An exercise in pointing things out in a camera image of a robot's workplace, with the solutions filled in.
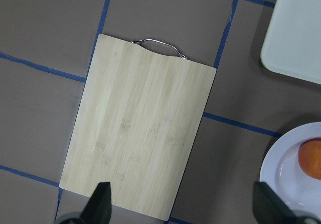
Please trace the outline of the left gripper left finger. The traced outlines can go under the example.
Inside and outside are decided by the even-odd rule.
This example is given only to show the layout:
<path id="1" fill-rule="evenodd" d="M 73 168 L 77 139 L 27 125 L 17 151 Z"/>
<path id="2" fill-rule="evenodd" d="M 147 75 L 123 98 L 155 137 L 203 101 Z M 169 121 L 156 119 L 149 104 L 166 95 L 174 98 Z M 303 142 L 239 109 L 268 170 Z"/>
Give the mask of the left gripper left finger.
<path id="1" fill-rule="evenodd" d="M 112 214 L 110 182 L 100 182 L 83 209 L 80 218 L 83 223 L 110 222 Z"/>

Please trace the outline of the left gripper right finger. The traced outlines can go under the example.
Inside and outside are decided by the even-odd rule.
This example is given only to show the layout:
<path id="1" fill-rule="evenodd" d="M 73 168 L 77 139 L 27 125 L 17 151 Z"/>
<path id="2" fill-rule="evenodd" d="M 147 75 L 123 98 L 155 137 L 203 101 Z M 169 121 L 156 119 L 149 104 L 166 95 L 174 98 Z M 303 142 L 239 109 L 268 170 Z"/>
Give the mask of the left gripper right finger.
<path id="1" fill-rule="evenodd" d="M 255 181 L 252 212 L 258 223 L 296 223 L 296 215 L 266 182 Z"/>

